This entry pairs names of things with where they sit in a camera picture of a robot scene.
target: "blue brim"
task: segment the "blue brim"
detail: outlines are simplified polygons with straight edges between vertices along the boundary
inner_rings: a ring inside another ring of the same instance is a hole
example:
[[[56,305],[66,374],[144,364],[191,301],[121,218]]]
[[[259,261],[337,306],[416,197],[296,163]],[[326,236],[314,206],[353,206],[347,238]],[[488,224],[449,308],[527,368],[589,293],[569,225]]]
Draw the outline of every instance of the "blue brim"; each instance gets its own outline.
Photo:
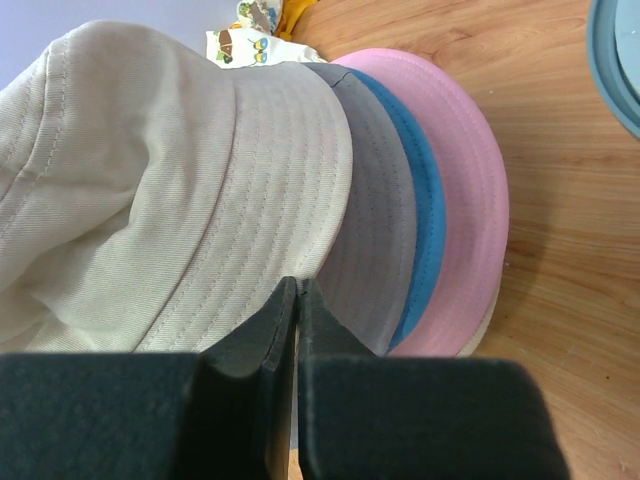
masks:
[[[384,85],[352,69],[384,106],[398,131],[413,176],[418,235],[407,302],[390,350],[416,327],[433,294],[444,254],[446,208],[440,172],[431,146],[414,116]]]

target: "yellow object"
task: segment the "yellow object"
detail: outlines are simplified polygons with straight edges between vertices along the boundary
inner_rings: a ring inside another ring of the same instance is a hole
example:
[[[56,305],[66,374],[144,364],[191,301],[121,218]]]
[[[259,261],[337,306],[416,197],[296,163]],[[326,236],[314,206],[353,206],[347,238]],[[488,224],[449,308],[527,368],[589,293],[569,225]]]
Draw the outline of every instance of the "yellow object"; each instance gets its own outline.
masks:
[[[318,0],[285,0],[280,23],[278,23],[278,28],[276,28],[274,35],[283,40],[291,41],[293,27],[296,26],[296,23],[298,23],[298,20],[300,20],[300,17],[307,7],[317,1]]]

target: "blue bowl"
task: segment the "blue bowl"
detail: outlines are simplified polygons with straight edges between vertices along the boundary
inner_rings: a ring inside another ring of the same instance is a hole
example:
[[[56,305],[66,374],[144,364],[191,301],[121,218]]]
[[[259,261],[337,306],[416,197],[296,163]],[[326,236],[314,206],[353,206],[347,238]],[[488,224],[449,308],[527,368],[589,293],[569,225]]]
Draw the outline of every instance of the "blue bowl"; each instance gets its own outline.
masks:
[[[640,102],[620,66],[616,49],[617,0],[594,0],[589,15],[587,49],[600,94],[620,123],[640,139]]]

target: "stitching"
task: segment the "stitching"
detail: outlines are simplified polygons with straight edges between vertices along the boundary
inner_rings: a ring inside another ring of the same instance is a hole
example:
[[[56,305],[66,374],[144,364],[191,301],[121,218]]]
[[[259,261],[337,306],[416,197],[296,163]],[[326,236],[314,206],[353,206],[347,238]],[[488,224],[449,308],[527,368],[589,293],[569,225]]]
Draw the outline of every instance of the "stitching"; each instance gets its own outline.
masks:
[[[478,126],[478,124],[477,124],[477,121],[476,121],[477,116],[478,116],[478,113],[472,113],[472,112],[471,112],[471,110],[468,108],[468,106],[467,106],[467,105],[465,105],[465,104],[462,102],[462,99],[461,99],[461,96],[460,96],[459,92],[456,92],[455,90],[453,90],[449,85],[445,84],[445,83],[444,83],[440,78],[436,77],[436,76],[435,76],[431,71],[429,71],[428,69],[425,69],[424,67],[420,66],[416,61],[414,61],[414,60],[409,60],[409,59],[405,59],[405,58],[403,58],[403,57],[401,57],[401,56],[399,56],[399,55],[397,55],[397,54],[396,54],[396,55],[392,55],[392,56],[393,56],[393,58],[395,58],[395,59],[396,59],[396,60],[398,60],[398,61],[402,61],[402,62],[408,63],[408,64],[410,65],[410,67],[412,67],[412,69],[413,69],[413,71],[414,71],[414,72],[416,72],[416,69],[417,69],[417,70],[419,70],[419,72],[418,72],[418,73],[423,73],[423,74],[425,74],[425,73],[426,73],[426,74],[427,74],[427,75],[429,75],[432,79],[436,80],[436,81],[438,82],[438,84],[439,84],[442,88],[444,88],[445,90],[447,90],[450,94],[452,94],[452,95],[453,95],[453,96],[458,100],[459,106],[464,110],[464,112],[465,112],[465,113],[467,114],[467,116],[468,116],[468,118],[467,118],[466,120],[470,120],[470,121],[471,121],[471,124],[472,124],[472,126],[473,126],[473,130],[475,130],[475,132],[479,135],[480,143],[481,143],[481,145],[482,145],[482,148],[483,148],[483,150],[484,150],[484,153],[485,153],[488,157],[491,157],[490,152],[489,152],[488,145],[486,144],[485,139],[484,139],[484,136],[482,135],[482,133],[481,133],[481,131],[480,131],[480,128],[479,128],[479,126]],[[376,57],[378,57],[378,58],[384,58],[384,57],[381,57],[379,54],[376,54]],[[441,96],[441,97],[444,97],[444,96],[442,95],[442,93],[441,93],[441,91],[440,91],[440,90],[438,90],[438,93],[440,94],[440,96]],[[458,121],[460,121],[460,117],[458,116],[457,111],[455,111],[453,108],[452,108],[451,110],[453,111],[454,115],[456,116],[456,119],[457,119]],[[467,131],[467,128],[466,128],[467,126],[465,125],[465,123],[464,123],[464,122],[460,122],[460,125],[464,128],[464,130],[465,130],[465,131]],[[472,148],[472,149],[473,149],[473,151],[474,151],[474,154],[476,155],[476,160],[477,160],[478,156],[477,156],[477,150],[476,150],[475,142],[470,142],[470,145],[471,145],[471,148]],[[492,171],[490,171],[489,176],[490,176],[490,179],[489,179],[489,180],[491,181],[491,183],[492,183],[492,184],[495,184],[495,176],[494,176],[494,174],[493,174],[493,172],[492,172]],[[480,180],[480,188],[482,189],[482,194],[483,194],[483,196],[484,196],[484,194],[485,194],[485,184],[484,184],[484,181],[482,180],[482,177],[480,177],[480,178],[481,178],[481,180]],[[495,200],[496,200],[496,195],[495,195],[495,192],[494,192],[494,191],[492,191],[492,197],[491,197],[491,198],[492,198],[492,200],[493,200],[493,204],[495,205],[495,203],[496,203],[496,202],[495,202]],[[484,217],[484,216],[486,216],[486,215],[485,215],[485,214],[486,214],[485,206],[484,206],[484,205],[482,205],[482,207],[481,207],[481,208],[483,209],[483,210],[482,210],[482,214],[483,214],[483,217]],[[491,220],[490,220],[490,221],[491,221],[492,227],[494,227],[494,230],[496,230],[496,228],[495,228],[495,227],[496,227],[497,219],[496,219],[494,216],[491,216]],[[496,240],[495,240],[494,238],[490,239],[488,242],[489,242],[490,244],[492,244],[492,245],[495,245],[495,244],[497,243],[497,242],[496,242]],[[488,256],[488,263],[493,263],[492,261],[493,261],[493,259],[494,259],[494,258],[495,258],[495,256],[496,256],[496,255],[495,255],[495,253],[494,253],[494,250],[495,250],[495,249],[490,249],[490,250],[489,250],[489,253],[488,253],[488,255],[487,255],[487,256]],[[486,248],[481,248],[481,251],[485,252],[485,251],[486,251]],[[475,266],[474,271],[477,271],[477,270],[478,270],[478,268],[479,268],[479,265],[476,265],[476,266]],[[480,303],[480,299],[481,299],[481,297],[483,296],[483,294],[484,294],[484,292],[485,292],[485,291],[487,291],[487,289],[486,289],[486,288],[481,289],[480,291],[476,291],[475,295],[472,295],[472,297],[471,297],[471,302],[470,302],[470,305],[471,305],[472,307],[477,306],[477,305]],[[442,344],[442,340],[440,340],[440,341],[436,344],[436,347],[437,347],[437,346],[439,346],[439,345],[441,345],[441,344]]]
[[[27,89],[27,98],[24,102],[24,108],[22,109],[22,119],[20,120],[20,128],[18,130],[18,134],[15,136],[13,142],[11,143],[11,146],[9,147],[9,153],[7,154],[7,159],[5,160],[4,164],[2,165],[7,166],[9,165],[9,162],[11,161],[11,159],[13,158],[13,155],[15,154],[15,150],[16,150],[16,146],[18,145],[18,140],[20,140],[20,138],[22,137],[22,134],[24,133],[24,124],[27,121],[27,112],[29,111],[29,105],[31,104],[31,92],[33,89],[33,78],[35,77],[36,74],[36,69],[34,68],[33,71],[31,72],[31,76],[29,77],[29,83],[28,83],[28,89]],[[7,193],[9,193],[9,191],[11,190],[11,187],[13,186],[13,184],[15,183],[16,179],[20,176],[20,173],[22,173],[22,171],[25,169],[25,167],[27,166],[28,163],[28,159],[25,162],[25,164],[22,166],[22,168],[20,168],[20,170],[18,171],[18,173],[16,174],[16,176],[13,178],[13,180],[11,181],[11,184],[9,185],[9,187],[7,188],[7,190],[4,192],[4,194],[2,195],[2,198],[0,198],[0,202],[2,202],[4,200],[4,198],[7,196]]]
[[[268,117],[269,117],[269,119],[271,119],[271,120],[272,120],[268,125],[269,125],[272,129],[274,129],[273,119],[275,118],[275,115],[274,115],[274,113],[273,113],[273,102],[269,102],[269,103],[267,103],[267,112],[268,112]],[[270,138],[272,142],[273,142],[273,140],[276,140],[276,141],[277,141],[277,139],[274,139],[273,132],[270,132],[269,134],[267,134],[267,137],[268,137],[268,138]],[[258,149],[259,145],[260,145],[260,141],[259,141],[259,139],[256,139],[256,146],[255,146],[255,148],[256,148],[256,152],[257,152],[257,149]],[[254,246],[256,245],[256,240],[257,240],[257,238],[258,238],[257,233],[260,231],[260,227],[262,226],[262,219],[264,218],[264,211],[265,211],[265,207],[266,207],[266,203],[267,203],[267,202],[266,202],[266,199],[267,199],[267,192],[269,191],[269,185],[271,185],[271,169],[267,169],[267,179],[266,179],[266,183],[265,183],[265,187],[264,187],[264,198],[263,198],[262,204],[261,204],[261,206],[260,206],[260,214],[258,215],[258,221],[256,222],[255,232],[254,232],[254,235],[253,235],[253,243],[252,243],[252,247],[251,247],[250,251],[247,253],[247,255],[245,255],[245,259],[244,259],[244,262],[243,262],[243,264],[242,264],[242,267],[240,267],[240,273],[239,273],[238,275],[236,275],[235,281],[233,282],[233,285],[232,285],[232,287],[231,287],[231,291],[232,291],[232,292],[234,292],[234,291],[236,290],[236,288],[237,288],[237,286],[238,286],[238,283],[240,282],[240,279],[243,277],[243,274],[244,274],[244,272],[245,272],[245,270],[246,270],[246,268],[247,268],[247,265],[249,265],[249,259],[250,259],[250,257],[251,257],[250,252],[253,250]],[[248,202],[248,199],[249,199],[249,191],[250,191],[250,190],[251,190],[250,188],[249,188],[249,189],[247,189],[247,197],[246,197],[246,199],[245,199],[245,207],[244,207],[244,208],[245,208],[245,210],[247,209],[247,206],[248,206],[248,203],[249,203],[249,202]],[[278,226],[277,226],[277,228],[276,228],[275,235],[273,235],[273,238],[272,238],[272,243],[271,243],[271,245],[272,245],[272,246],[275,244],[276,238],[278,237],[278,229],[279,229],[280,224],[281,224],[281,222],[282,222],[283,213],[284,213],[284,212],[283,212],[283,209],[281,209],[281,210],[280,210],[280,217],[279,217],[279,220],[278,220]],[[237,240],[238,236],[239,236],[239,235],[236,235],[236,237],[234,238],[234,242],[233,242],[233,244],[232,244],[231,248],[229,249],[229,252],[228,252],[227,257],[225,257],[225,261],[223,262],[223,267],[220,269],[220,272],[224,271],[225,267],[227,266],[227,264],[228,264],[228,259],[229,259],[229,257],[230,257],[231,251],[233,250],[233,246],[235,246],[235,243],[236,243],[236,240]],[[265,265],[265,268],[262,270],[261,278],[262,278],[262,276],[264,276],[264,273],[265,273],[265,270],[266,270],[266,269],[267,269],[267,265]],[[253,295],[253,293],[257,290],[257,288],[258,288],[258,282],[256,282],[256,286],[254,287],[253,292],[252,292],[252,293],[251,293],[251,295],[249,296],[249,300],[247,301],[247,304],[245,304],[245,307],[244,307],[244,308],[246,308],[246,306],[250,303],[250,301],[251,301],[251,296],[252,296],[252,295]],[[202,309],[204,308],[204,305],[205,305],[205,304],[209,301],[209,299],[211,298],[212,293],[213,293],[213,289],[210,289],[210,290],[209,290],[209,293],[205,296],[205,298],[204,298],[204,300],[202,301],[202,303],[200,303],[200,305],[198,306],[198,309],[196,310],[196,313],[194,314],[194,318],[195,318],[195,317],[197,317],[197,315],[202,311]],[[202,344],[202,342],[205,340],[205,337],[209,334],[209,332],[210,332],[210,331],[214,328],[214,326],[216,325],[216,320],[217,320],[218,318],[220,318],[221,312],[222,312],[222,311],[224,310],[224,308],[227,306],[227,303],[229,302],[229,299],[231,298],[231,296],[232,296],[232,295],[226,295],[226,296],[225,296],[225,299],[222,301],[221,305],[218,307],[218,309],[217,309],[217,311],[216,311],[216,313],[215,313],[215,316],[213,317],[213,319],[211,320],[211,322],[209,322],[209,325],[208,325],[208,326],[207,326],[207,328],[205,329],[204,333],[200,336],[200,338],[196,341],[196,344],[195,344],[195,346],[191,349],[191,351],[196,351],[196,350],[198,350],[198,348],[200,347],[200,345]]]
[[[335,113],[336,113],[336,112],[334,111],[334,109],[333,109],[333,108],[330,108],[330,107],[329,107],[329,112],[330,112],[329,114],[330,114],[330,116],[331,116],[331,118],[330,118],[330,120],[331,120],[331,125],[337,125],[337,124],[338,124],[338,119],[337,119],[337,118],[336,118],[336,116],[335,116]],[[332,144],[332,145],[337,145],[337,144],[338,144],[338,142],[337,142],[337,135],[336,135],[336,131],[335,131],[335,130],[333,131],[333,137],[332,137],[332,139],[333,139],[334,141],[333,141],[333,142],[331,142],[331,144]],[[322,158],[322,159],[325,159],[325,158],[326,158],[326,156],[325,156],[325,151],[324,151],[324,143],[325,143],[325,142],[322,142],[322,141],[320,142],[320,158]],[[329,211],[331,210],[331,208],[332,208],[332,207],[334,207],[334,206],[335,206],[335,205],[334,205],[334,203],[335,203],[335,195],[336,195],[336,190],[337,190],[337,188],[338,188],[338,185],[337,185],[337,184],[338,184],[338,182],[336,181],[336,177],[338,176],[338,150],[337,150],[337,149],[335,149],[335,150],[333,151],[333,159],[332,159],[332,161],[333,161],[333,172],[332,172],[332,175],[331,175],[331,184],[332,184],[332,187],[331,187],[331,194],[330,194],[330,195],[329,195],[329,197],[328,197],[328,198],[329,198]],[[321,165],[320,165],[320,162],[318,162],[318,172],[317,172],[317,174],[318,174],[318,176],[320,176],[320,174],[321,174]],[[316,199],[316,200],[320,197],[320,182],[317,182],[317,185],[318,185],[318,188],[317,188],[317,190],[316,190],[316,196],[315,196],[315,199]],[[314,210],[313,210],[313,212],[309,215],[309,217],[308,217],[308,221],[307,221],[307,223],[306,223],[306,225],[305,225],[305,226],[306,226],[306,228],[307,228],[307,230],[308,230],[309,226],[311,225],[311,221],[312,221],[312,219],[314,219],[314,218],[315,218],[315,213],[316,213],[316,211],[317,211],[317,209],[318,209],[318,202],[316,201],[316,202],[314,202],[314,204],[315,204],[315,206],[314,206]],[[325,228],[325,224],[327,223],[327,219],[328,219],[329,217],[330,217],[330,215],[329,215],[329,214],[326,214],[326,215],[324,215],[324,216],[323,216],[323,218],[322,218],[322,223],[318,226],[318,230],[320,230],[320,231],[323,231],[323,230],[324,230],[324,228]],[[311,241],[311,244],[310,244],[310,245],[309,245],[309,247],[307,248],[306,252],[305,252],[304,254],[302,254],[302,258],[298,261],[298,264],[297,264],[297,266],[296,266],[296,269],[297,269],[297,270],[299,270],[299,269],[302,267],[302,265],[303,265],[304,263],[306,263],[307,258],[309,257],[309,255],[311,254],[311,252],[315,249],[315,246],[316,246],[316,244],[318,243],[318,238],[320,238],[320,237],[321,237],[321,235],[317,235],[317,236],[316,236],[316,237]]]
[[[55,153],[55,151],[56,151],[56,149],[58,147],[58,140],[60,140],[60,133],[62,132],[62,124],[63,124],[63,118],[64,118],[65,107],[66,107],[66,103],[65,102],[66,102],[66,92],[67,92],[67,47],[68,47],[68,44],[69,44],[69,37],[65,36],[64,37],[64,41],[63,41],[63,49],[62,49],[62,98],[61,98],[61,101],[60,101],[60,114],[58,115],[58,128],[56,130],[56,135],[55,135],[55,137],[53,139],[53,145],[51,147],[51,151],[49,152],[49,156],[47,157],[46,166],[45,166],[44,170],[42,172],[40,172],[38,174],[38,176],[36,176],[36,178],[33,180],[33,182],[31,182],[31,185],[29,186],[29,189],[27,190],[27,192],[22,197],[22,201],[20,202],[18,207],[15,209],[15,211],[13,212],[13,214],[11,215],[9,220],[7,221],[7,224],[2,229],[2,232],[0,233],[0,241],[4,238],[5,234],[7,233],[7,230],[9,229],[9,226],[14,222],[14,220],[16,219],[16,217],[18,216],[18,214],[20,213],[20,211],[22,210],[24,205],[27,203],[27,199],[29,198],[29,196],[33,192],[36,184],[38,183],[38,180],[40,180],[49,171],[49,168],[51,167],[52,160],[53,160],[53,154]]]
[[[286,103],[287,99],[289,98],[289,95],[286,95],[283,93],[285,93],[284,91],[280,91],[279,92],[281,94],[281,96],[283,97],[283,101]],[[302,114],[304,115],[302,122],[306,125],[308,124],[307,118],[306,118],[306,110],[305,109],[301,109],[302,110]],[[293,125],[291,125],[291,119],[288,118],[289,122],[287,124],[287,127],[285,128],[285,131],[288,133],[288,138],[287,141],[289,142],[289,161],[287,163],[287,174],[286,174],[286,180],[285,180],[285,184],[284,184],[284,197],[282,199],[282,208],[280,209],[280,215],[278,216],[278,224],[276,227],[276,232],[275,235],[273,236],[272,240],[271,240],[271,250],[270,252],[274,252],[275,249],[275,243],[276,243],[276,239],[279,237],[280,235],[280,229],[282,226],[282,220],[284,218],[284,211],[286,209],[286,206],[288,204],[288,194],[289,194],[289,176],[290,176],[290,172],[291,172],[291,164],[292,164],[292,158],[293,158],[293,153],[294,153],[294,149],[293,149]],[[309,152],[309,129],[305,128],[304,130],[304,141],[303,141],[303,145],[304,145],[304,155],[305,155],[305,160],[308,158],[306,156],[307,152]],[[302,182],[302,186],[301,186],[301,191],[304,192],[305,188],[306,188],[306,181],[307,181],[307,177],[306,177],[306,168],[303,169],[303,182]],[[295,220],[298,219],[299,215],[300,215],[300,209],[297,209],[297,216],[295,218]],[[289,235],[289,241],[287,242],[287,246],[284,249],[284,252],[289,252],[289,249],[291,248],[291,244],[293,243],[293,238],[294,238],[294,232],[292,232]],[[273,255],[269,255],[269,258],[267,260],[267,264],[265,265],[265,267],[262,269],[262,272],[260,274],[260,278],[258,279],[258,281],[255,284],[255,287],[253,288],[253,290],[251,291],[251,293],[249,294],[249,297],[247,299],[247,302],[245,303],[243,309],[242,309],[242,315],[240,316],[240,318],[237,319],[237,321],[234,323],[233,328],[235,329],[240,323],[242,323],[243,318],[246,316],[247,314],[247,308],[249,307],[249,304],[251,303],[251,300],[253,299],[253,296],[255,295],[256,291],[258,290],[258,287],[260,287],[262,285],[262,281],[264,280],[264,276],[268,270],[268,268],[271,266],[272,261],[274,260],[274,256]]]
[[[225,257],[224,257],[224,259],[222,260],[222,262],[220,262],[220,269],[219,269],[219,270],[218,270],[218,272],[217,272],[216,278],[211,282],[211,286],[212,286],[212,287],[216,287],[216,286],[217,286],[218,281],[220,280],[220,276],[222,275],[222,273],[225,271],[226,267],[227,267],[227,266],[228,266],[228,264],[229,264],[229,258],[231,257],[231,254],[233,253],[234,248],[235,248],[236,244],[238,243],[238,239],[240,238],[240,230],[241,230],[241,229],[240,229],[240,227],[241,227],[241,226],[242,226],[242,224],[244,223],[245,218],[246,218],[246,216],[247,216],[248,207],[249,207],[249,196],[250,196],[250,193],[251,193],[251,190],[252,190],[252,185],[253,185],[253,182],[254,182],[254,179],[255,179],[255,169],[256,169],[255,157],[257,156],[257,153],[258,153],[258,146],[260,145],[260,131],[259,131],[259,130],[257,131],[257,134],[255,135],[255,137],[254,137],[254,139],[253,139],[253,140],[254,140],[254,141],[253,141],[252,157],[253,157],[254,161],[252,162],[252,165],[251,165],[251,171],[250,171],[250,173],[249,173],[249,178],[251,179],[251,181],[249,182],[249,185],[248,185],[248,187],[247,187],[247,189],[246,189],[246,194],[245,194],[245,198],[244,198],[244,207],[243,207],[243,209],[242,209],[242,215],[240,216],[240,220],[239,220],[239,221],[238,221],[238,223],[237,223],[236,233],[235,233],[235,235],[234,235],[234,237],[233,237],[233,240],[232,240],[232,242],[231,242],[231,245],[230,245],[230,246],[229,246],[229,248],[227,249],[227,254],[225,255]],[[237,153],[237,152],[236,152],[236,150],[237,150],[237,147],[236,147],[236,146],[234,146],[234,155]],[[233,169],[233,171],[234,171],[234,172],[235,172],[235,167],[237,166],[237,165],[236,165],[236,163],[237,163],[237,162],[234,162],[234,169]],[[233,178],[232,178],[232,177],[230,177],[230,178],[229,178],[229,181],[230,181],[231,183],[233,183]],[[223,203],[223,204],[220,206],[221,211],[224,211],[224,210],[225,210],[226,200],[228,200],[228,198],[227,198],[227,199],[225,199],[225,203]],[[215,232],[212,232],[212,235],[211,235],[211,239],[212,239],[212,241],[213,241],[213,238],[215,238],[215,233],[216,233],[216,232],[217,232],[217,228],[216,228],[216,231],[215,231]],[[247,262],[248,258],[249,258],[249,256],[247,255],[247,258],[245,259],[245,264],[244,264],[244,266],[246,266],[246,262]],[[236,277],[236,281],[234,282],[234,284],[233,284],[233,285],[231,285],[231,289],[230,289],[231,291],[233,291],[233,290],[235,289],[236,285],[238,284],[238,281],[240,280],[241,275],[242,275],[242,271],[240,272],[240,275],[238,275],[238,276]],[[209,290],[209,293],[207,293],[207,294],[205,295],[205,297],[204,297],[204,299],[202,300],[202,302],[200,302],[200,304],[198,304],[198,307],[196,308],[196,310],[195,310],[195,312],[194,312],[194,314],[193,314],[193,316],[192,316],[191,320],[190,320],[189,322],[187,322],[187,323],[183,326],[183,328],[181,328],[181,329],[180,329],[180,331],[179,331],[179,333],[178,333],[178,335],[177,335],[177,337],[176,337],[175,341],[174,341],[174,342],[173,342],[173,344],[169,347],[169,351],[171,351],[171,350],[173,350],[174,348],[176,348],[176,346],[178,345],[178,342],[179,342],[180,340],[182,340],[182,338],[184,337],[185,333],[186,333],[186,332],[189,330],[189,328],[191,328],[191,326],[196,322],[197,317],[198,317],[198,314],[202,311],[202,309],[204,308],[204,305],[207,303],[207,301],[209,300],[209,298],[211,298],[211,293],[212,293],[212,292],[213,292],[213,288],[211,288],[211,289]],[[220,305],[220,307],[218,308],[217,312],[215,313],[215,316],[211,319],[211,323],[210,323],[210,325],[209,325],[209,328],[212,328],[212,326],[215,324],[216,320],[217,320],[218,318],[220,318],[221,312],[222,312],[223,308],[226,306],[226,304],[227,304],[227,302],[229,301],[229,299],[230,299],[230,298],[231,298],[231,295],[230,295],[230,294],[225,295],[225,300],[222,302],[222,304],[221,304],[221,305]]]
[[[235,91],[234,91],[234,99],[236,101],[235,111],[237,112],[238,111],[238,108],[237,108],[237,95],[236,95]],[[235,150],[236,134],[237,134],[236,128],[237,128],[237,121],[234,122],[234,129],[233,129],[232,138],[231,138],[231,152],[232,152],[231,155],[233,155],[233,151]],[[225,190],[225,183],[227,181],[232,181],[232,179],[233,179],[233,177],[235,175],[236,166],[237,166],[236,162],[233,162],[231,160],[227,164],[227,172],[225,172],[225,180],[220,185],[220,190],[221,190],[221,193],[223,195],[223,198],[221,199],[222,205],[226,204],[226,202],[228,201],[228,196],[229,196],[229,192],[228,191],[227,192],[224,191]],[[173,317],[173,315],[176,312],[176,310],[178,309],[178,307],[182,304],[182,300],[183,300],[184,296],[187,294],[187,292],[190,290],[190,288],[193,285],[193,283],[195,282],[195,280],[198,278],[198,273],[202,269],[202,265],[204,264],[205,260],[209,257],[209,253],[211,251],[211,247],[213,246],[213,242],[214,242],[214,240],[216,238],[216,234],[217,234],[218,229],[220,227],[221,217],[220,216],[216,217],[216,215],[215,215],[216,208],[217,207],[214,207],[214,209],[212,211],[212,216],[214,217],[214,224],[212,226],[211,234],[209,235],[209,238],[208,238],[207,243],[205,245],[205,250],[204,250],[204,253],[202,255],[202,258],[194,266],[194,271],[193,271],[193,275],[191,276],[191,279],[185,285],[185,287],[182,289],[182,291],[180,292],[180,296],[176,299],[175,303],[173,304],[173,307],[171,308],[169,313],[167,313],[167,315],[164,317],[162,322],[154,329],[153,333],[150,333],[147,336],[147,338],[143,339],[138,344],[137,348],[139,348],[140,350],[144,351],[144,350],[148,349],[151,346],[151,343],[162,332],[164,326],[169,321],[169,319]],[[207,235],[207,229],[206,228],[205,228],[205,231],[204,231],[203,235],[204,236]]]

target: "gray brim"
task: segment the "gray brim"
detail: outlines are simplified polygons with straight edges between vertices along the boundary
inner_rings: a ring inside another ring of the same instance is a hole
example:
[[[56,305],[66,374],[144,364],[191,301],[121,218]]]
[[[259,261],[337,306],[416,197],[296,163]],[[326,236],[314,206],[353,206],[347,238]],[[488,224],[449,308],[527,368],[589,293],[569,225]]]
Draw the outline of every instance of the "gray brim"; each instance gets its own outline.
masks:
[[[409,162],[387,111],[349,69],[306,66],[340,100],[354,158],[342,227],[317,278],[338,320],[382,355],[402,316],[413,271],[417,226]]]

